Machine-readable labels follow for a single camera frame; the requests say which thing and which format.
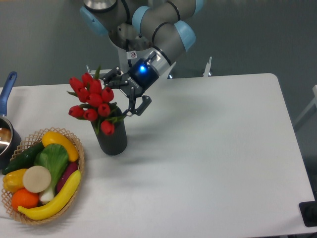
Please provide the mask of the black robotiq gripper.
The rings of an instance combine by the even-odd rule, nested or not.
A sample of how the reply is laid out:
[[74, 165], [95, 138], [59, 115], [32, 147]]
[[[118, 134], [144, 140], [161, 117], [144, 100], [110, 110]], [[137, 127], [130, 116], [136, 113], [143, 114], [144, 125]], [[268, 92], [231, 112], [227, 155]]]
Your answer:
[[[121, 75], [117, 66], [106, 73], [102, 78], [105, 87], [120, 88], [128, 98], [128, 108], [122, 113], [124, 116], [140, 116], [150, 105], [152, 99], [144, 92], [159, 78], [158, 73], [148, 59], [138, 60], [127, 73]], [[141, 104], [136, 107], [137, 98], [142, 98]]]

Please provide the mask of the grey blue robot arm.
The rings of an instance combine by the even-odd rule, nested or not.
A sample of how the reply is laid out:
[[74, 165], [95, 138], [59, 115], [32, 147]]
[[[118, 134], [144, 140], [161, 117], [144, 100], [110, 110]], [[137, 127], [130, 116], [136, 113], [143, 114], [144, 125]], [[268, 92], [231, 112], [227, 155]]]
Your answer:
[[151, 103], [145, 92], [170, 73], [195, 43], [186, 20], [202, 0], [86, 0], [80, 14], [90, 29], [116, 47], [119, 66], [102, 75], [104, 84], [129, 100], [126, 115], [141, 115]]

